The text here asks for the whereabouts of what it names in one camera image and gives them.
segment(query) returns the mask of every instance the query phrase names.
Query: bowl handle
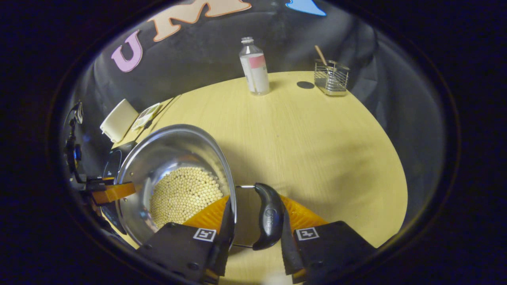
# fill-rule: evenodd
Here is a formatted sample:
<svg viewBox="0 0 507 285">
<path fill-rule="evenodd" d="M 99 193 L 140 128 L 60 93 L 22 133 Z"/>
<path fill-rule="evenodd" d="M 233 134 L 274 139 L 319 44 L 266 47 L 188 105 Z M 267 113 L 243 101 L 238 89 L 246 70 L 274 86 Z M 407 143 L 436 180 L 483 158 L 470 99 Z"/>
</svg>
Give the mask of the bowl handle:
<svg viewBox="0 0 507 285">
<path fill-rule="evenodd" d="M 270 186 L 255 183 L 255 191 L 261 197 L 261 210 L 259 212 L 259 227 L 261 236 L 252 249 L 263 250 L 274 245 L 282 236 L 284 206 L 280 195 Z"/>
</svg>

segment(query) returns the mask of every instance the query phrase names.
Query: stainless steel bowl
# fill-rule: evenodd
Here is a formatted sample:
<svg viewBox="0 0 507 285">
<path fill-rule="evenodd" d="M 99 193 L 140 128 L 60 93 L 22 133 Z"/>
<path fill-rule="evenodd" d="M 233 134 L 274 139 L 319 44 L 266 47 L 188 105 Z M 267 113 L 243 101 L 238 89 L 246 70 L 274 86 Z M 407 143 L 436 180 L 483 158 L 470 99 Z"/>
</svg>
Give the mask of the stainless steel bowl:
<svg viewBox="0 0 507 285">
<path fill-rule="evenodd" d="M 201 167 L 216 177 L 223 194 L 231 195 L 232 226 L 235 226 L 236 195 L 224 153 L 204 130 L 191 125 L 172 125 L 151 133 L 136 145 L 115 180 L 115 183 L 135 185 L 136 193 L 118 200 L 116 207 L 122 226 L 139 245 L 158 231 L 149 212 L 154 186 L 179 167 Z"/>
</svg>

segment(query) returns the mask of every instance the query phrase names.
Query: wooden table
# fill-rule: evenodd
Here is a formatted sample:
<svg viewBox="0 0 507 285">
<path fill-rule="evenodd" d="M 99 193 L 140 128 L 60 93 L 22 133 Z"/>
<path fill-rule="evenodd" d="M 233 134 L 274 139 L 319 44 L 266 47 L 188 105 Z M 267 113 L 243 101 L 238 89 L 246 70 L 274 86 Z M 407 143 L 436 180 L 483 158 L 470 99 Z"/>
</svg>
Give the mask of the wooden table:
<svg viewBox="0 0 507 285">
<path fill-rule="evenodd" d="M 328 222 L 345 221 L 375 247 L 400 229 L 407 184 L 400 159 L 370 112 L 352 94 L 328 97 L 313 72 L 269 74 L 271 92 L 253 96 L 245 78 L 199 88 L 170 104 L 140 135 L 173 124 L 210 133 L 222 148 L 236 184 L 262 182 Z M 130 131 L 113 147 L 134 140 Z M 260 199 L 238 190 L 236 243 L 258 238 Z M 232 248 L 221 284 L 261 283 L 283 273 L 280 243 L 263 251 Z M 290 276 L 283 279 L 290 284 Z"/>
</svg>

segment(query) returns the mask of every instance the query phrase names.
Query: wire mesh cup holder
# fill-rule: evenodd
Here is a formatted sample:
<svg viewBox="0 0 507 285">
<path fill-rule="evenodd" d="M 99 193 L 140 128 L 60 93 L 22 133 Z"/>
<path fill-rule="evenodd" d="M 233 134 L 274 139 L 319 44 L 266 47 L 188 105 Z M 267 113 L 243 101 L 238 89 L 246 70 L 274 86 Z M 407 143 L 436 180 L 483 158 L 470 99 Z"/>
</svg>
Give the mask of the wire mesh cup holder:
<svg viewBox="0 0 507 285">
<path fill-rule="evenodd" d="M 327 62 L 324 65 L 322 60 L 315 60 L 315 85 L 328 96 L 345 96 L 350 69 L 332 60 Z"/>
</svg>

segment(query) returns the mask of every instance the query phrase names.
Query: foam letter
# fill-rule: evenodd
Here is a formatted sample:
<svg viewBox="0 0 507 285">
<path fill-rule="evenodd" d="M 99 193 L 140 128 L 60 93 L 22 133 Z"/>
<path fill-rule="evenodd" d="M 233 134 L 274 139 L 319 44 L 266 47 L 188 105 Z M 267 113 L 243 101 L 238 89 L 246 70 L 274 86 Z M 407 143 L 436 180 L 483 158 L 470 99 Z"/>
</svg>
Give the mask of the foam letter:
<svg viewBox="0 0 507 285">
<path fill-rule="evenodd" d="M 292 10 L 317 16 L 325 16 L 325 12 L 319 9 L 313 0 L 291 0 L 290 3 L 287 3 L 285 5 Z"/>
<path fill-rule="evenodd" d="M 115 52 L 112 54 L 111 58 L 115 61 L 116 66 L 123 71 L 129 72 L 133 70 L 141 61 L 142 58 L 142 47 L 139 39 L 137 38 L 137 33 L 139 30 L 132 33 L 126 40 L 126 44 L 130 44 L 130 48 L 134 52 L 134 55 L 130 60 L 126 60 L 122 54 L 122 46 L 119 46 Z"/>
<path fill-rule="evenodd" d="M 173 25 L 171 19 L 189 24 L 197 22 L 206 4 L 209 7 L 206 17 L 217 17 L 251 8 L 250 3 L 244 3 L 241 0 L 195 0 L 192 4 L 169 7 L 148 20 L 148 22 L 154 22 L 157 30 L 153 41 L 159 42 L 181 29 L 182 26 Z"/>
</svg>

